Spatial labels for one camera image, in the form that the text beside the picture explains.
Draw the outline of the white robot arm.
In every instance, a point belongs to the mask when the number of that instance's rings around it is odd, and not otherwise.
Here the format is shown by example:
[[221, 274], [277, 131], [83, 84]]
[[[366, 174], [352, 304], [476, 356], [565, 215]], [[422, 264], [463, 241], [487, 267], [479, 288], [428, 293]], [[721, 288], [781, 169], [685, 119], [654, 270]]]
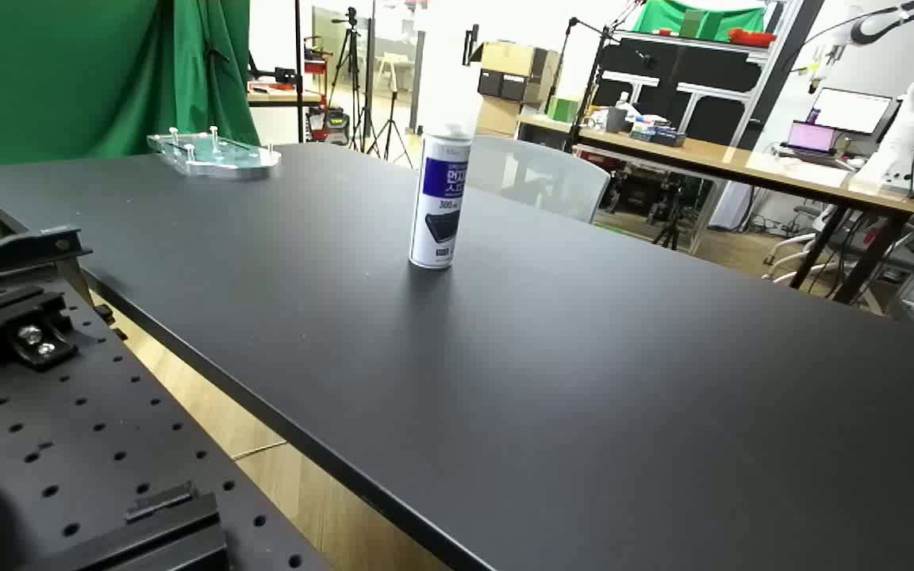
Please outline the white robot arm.
[[888, 134], [853, 174], [855, 187], [897, 187], [906, 190], [914, 171], [914, 83], [903, 91], [902, 111], [890, 119]]

